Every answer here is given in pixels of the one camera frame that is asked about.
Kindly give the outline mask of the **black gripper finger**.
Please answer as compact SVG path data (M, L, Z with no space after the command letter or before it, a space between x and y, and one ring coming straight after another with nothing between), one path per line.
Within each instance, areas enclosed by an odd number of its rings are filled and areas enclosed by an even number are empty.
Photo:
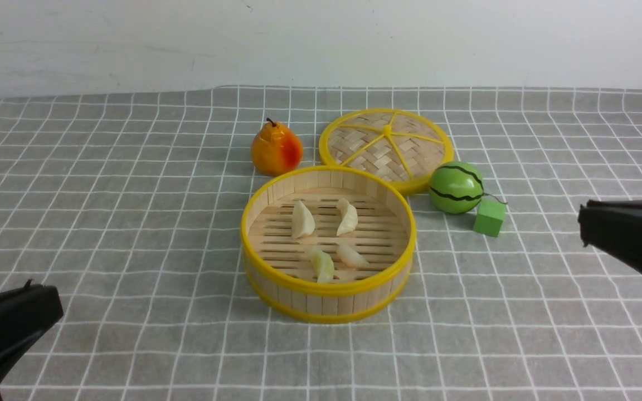
M22 287L0 292L0 383L63 316L60 295L53 285L28 280Z
M590 199L577 221L583 246L591 244L642 274L642 199Z

